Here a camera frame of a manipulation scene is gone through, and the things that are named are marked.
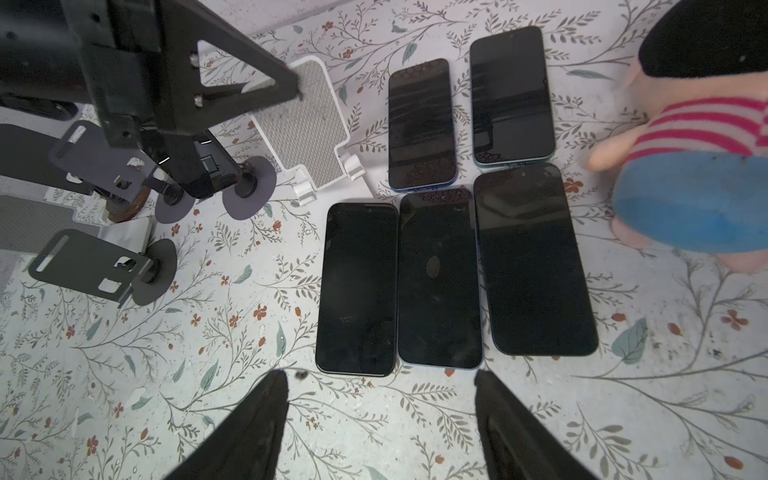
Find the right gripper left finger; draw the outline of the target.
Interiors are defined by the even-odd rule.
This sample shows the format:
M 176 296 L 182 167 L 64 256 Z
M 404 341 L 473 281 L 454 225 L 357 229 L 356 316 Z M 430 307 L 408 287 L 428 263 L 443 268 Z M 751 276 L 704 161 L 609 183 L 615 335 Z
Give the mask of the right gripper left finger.
M 288 393 L 286 373 L 269 372 L 167 477 L 273 479 L 289 408 Z

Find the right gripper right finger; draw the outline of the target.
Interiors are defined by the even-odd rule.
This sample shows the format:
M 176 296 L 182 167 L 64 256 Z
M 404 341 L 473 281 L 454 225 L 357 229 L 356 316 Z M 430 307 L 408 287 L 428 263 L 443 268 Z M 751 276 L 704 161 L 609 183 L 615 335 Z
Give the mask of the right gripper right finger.
M 491 479 L 593 479 L 491 371 L 475 376 L 475 409 Z

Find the black phone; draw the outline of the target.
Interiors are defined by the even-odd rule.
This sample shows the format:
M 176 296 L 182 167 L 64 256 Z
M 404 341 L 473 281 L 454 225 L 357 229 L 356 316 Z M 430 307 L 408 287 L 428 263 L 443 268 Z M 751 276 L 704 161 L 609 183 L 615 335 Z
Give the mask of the black phone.
M 3 108 L 58 121 L 73 120 L 79 112 L 75 103 L 15 96 L 9 93 L 3 93 L 1 95 L 1 106 Z
M 550 158 L 556 140 L 542 30 L 526 26 L 478 39 L 469 60 L 478 167 Z
M 337 203 L 327 213 L 315 363 L 384 377 L 395 364 L 398 211 Z
M 599 337 L 560 170 L 550 163 L 473 185 L 491 337 L 507 355 L 588 356 Z

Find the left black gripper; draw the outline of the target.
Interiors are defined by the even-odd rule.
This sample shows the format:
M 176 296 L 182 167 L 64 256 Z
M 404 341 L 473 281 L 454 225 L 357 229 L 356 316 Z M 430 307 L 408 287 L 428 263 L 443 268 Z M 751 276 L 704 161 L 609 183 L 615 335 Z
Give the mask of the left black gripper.
M 110 146 L 203 200 L 242 176 L 205 129 L 295 99 L 300 80 L 199 1 L 4 1 L 3 93 L 92 105 Z

